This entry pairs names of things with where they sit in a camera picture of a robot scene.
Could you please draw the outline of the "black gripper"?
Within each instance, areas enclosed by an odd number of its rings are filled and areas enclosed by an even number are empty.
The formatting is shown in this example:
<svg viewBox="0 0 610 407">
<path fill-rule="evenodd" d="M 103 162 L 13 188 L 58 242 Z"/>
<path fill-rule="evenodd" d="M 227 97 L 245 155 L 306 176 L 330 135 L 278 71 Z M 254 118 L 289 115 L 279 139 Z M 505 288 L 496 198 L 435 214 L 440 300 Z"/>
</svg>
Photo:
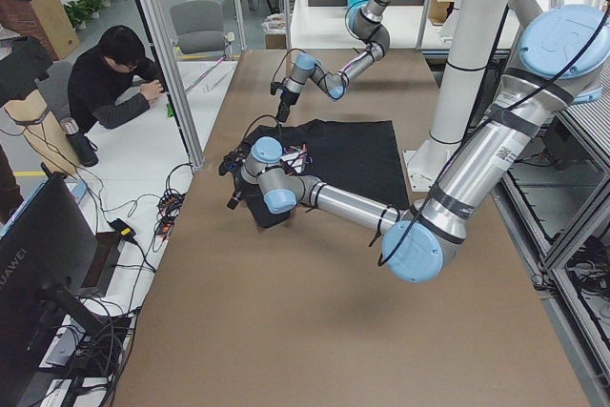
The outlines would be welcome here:
<svg viewBox="0 0 610 407">
<path fill-rule="evenodd" d="M 236 209 L 240 202 L 247 198 L 249 190 L 249 183 L 239 173 L 233 174 L 233 185 L 234 191 L 227 202 L 227 207 L 232 211 Z"/>
<path fill-rule="evenodd" d="M 279 104 L 277 107 L 277 114 L 275 119 L 278 122 L 286 122 L 289 115 L 291 106 L 294 106 L 297 102 L 297 93 L 296 92 L 283 92 L 280 95 Z"/>
</svg>

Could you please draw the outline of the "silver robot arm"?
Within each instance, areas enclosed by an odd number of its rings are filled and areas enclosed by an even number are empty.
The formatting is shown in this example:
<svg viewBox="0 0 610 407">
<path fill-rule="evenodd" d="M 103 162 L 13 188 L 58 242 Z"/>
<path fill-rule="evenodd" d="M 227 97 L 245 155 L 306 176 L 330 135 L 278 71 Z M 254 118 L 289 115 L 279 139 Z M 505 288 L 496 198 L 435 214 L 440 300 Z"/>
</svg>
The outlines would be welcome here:
<svg viewBox="0 0 610 407">
<path fill-rule="evenodd" d="M 301 52 L 290 73 L 280 82 L 274 81 L 270 93 L 281 91 L 275 119 L 285 122 L 306 83 L 313 81 L 332 100 L 340 99 L 352 80 L 381 60 L 390 48 L 390 33 L 382 25 L 383 13 L 392 0 L 368 0 L 348 10 L 349 32 L 364 44 L 362 52 L 338 71 L 329 71 L 324 64 L 307 52 Z"/>
<path fill-rule="evenodd" d="M 272 85 L 284 122 L 307 83 L 342 97 L 350 83 L 390 48 L 383 14 L 392 0 L 368 0 L 349 13 L 363 51 L 339 71 L 301 53 Z M 428 138 L 407 165 L 410 186 L 425 198 L 407 211 L 292 173 L 270 136 L 227 154 L 219 168 L 234 197 L 256 191 L 270 214 L 297 205 L 374 229 L 379 263 L 397 277 L 435 278 L 466 238 L 466 225 L 542 124 L 585 97 L 600 94 L 609 55 L 604 0 L 461 0 L 448 67 Z"/>
</svg>

